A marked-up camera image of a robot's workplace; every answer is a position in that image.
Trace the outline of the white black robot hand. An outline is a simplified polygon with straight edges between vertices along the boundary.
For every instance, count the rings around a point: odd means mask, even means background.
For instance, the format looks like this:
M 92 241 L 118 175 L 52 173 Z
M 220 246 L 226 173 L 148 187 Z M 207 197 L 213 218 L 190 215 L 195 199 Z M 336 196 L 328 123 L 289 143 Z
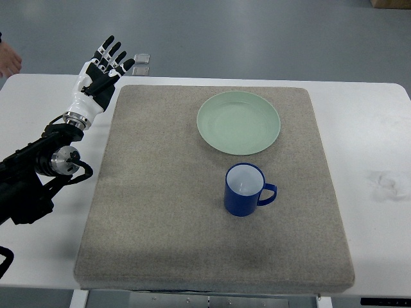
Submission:
M 106 111 L 115 84 L 135 64 L 132 58 L 125 60 L 127 52 L 119 52 L 120 47 L 111 35 L 84 63 L 73 87 L 72 103 L 62 116 L 65 123 L 87 130 L 95 117 Z

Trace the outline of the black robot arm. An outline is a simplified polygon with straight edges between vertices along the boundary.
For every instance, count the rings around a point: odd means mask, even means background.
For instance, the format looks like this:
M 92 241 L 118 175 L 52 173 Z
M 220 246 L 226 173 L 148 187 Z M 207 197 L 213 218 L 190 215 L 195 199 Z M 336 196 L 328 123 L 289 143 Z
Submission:
M 65 186 L 93 175 L 72 142 L 82 140 L 86 122 L 59 116 L 41 138 L 1 162 L 1 223 L 32 224 L 51 213 L 54 196 Z

